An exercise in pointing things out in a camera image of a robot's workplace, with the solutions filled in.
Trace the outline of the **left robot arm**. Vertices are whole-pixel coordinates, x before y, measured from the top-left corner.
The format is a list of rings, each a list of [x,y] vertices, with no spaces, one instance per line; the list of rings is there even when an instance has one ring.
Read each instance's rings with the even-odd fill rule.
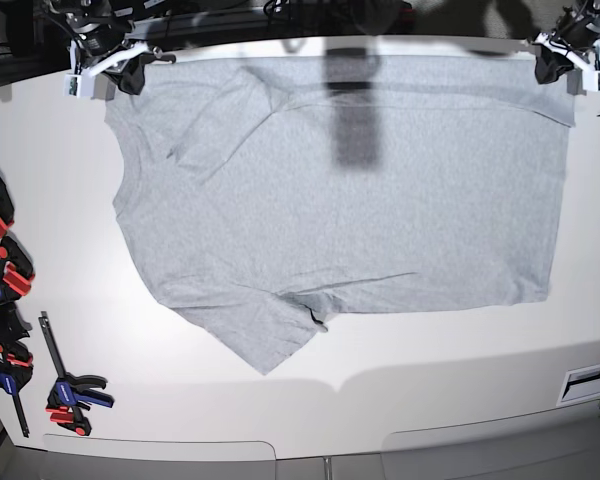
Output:
[[[556,25],[538,33],[532,44],[539,48],[534,73],[540,85],[578,71],[583,90],[600,92],[600,1],[565,7]]]

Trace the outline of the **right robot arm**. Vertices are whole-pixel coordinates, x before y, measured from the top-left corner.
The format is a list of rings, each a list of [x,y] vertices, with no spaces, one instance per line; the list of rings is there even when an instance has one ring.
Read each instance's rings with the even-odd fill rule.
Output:
[[[131,34],[136,22],[168,10],[167,1],[44,1],[43,13],[70,38],[65,94],[93,98],[101,75],[125,94],[140,94],[145,66],[155,61],[173,64],[176,56]]]

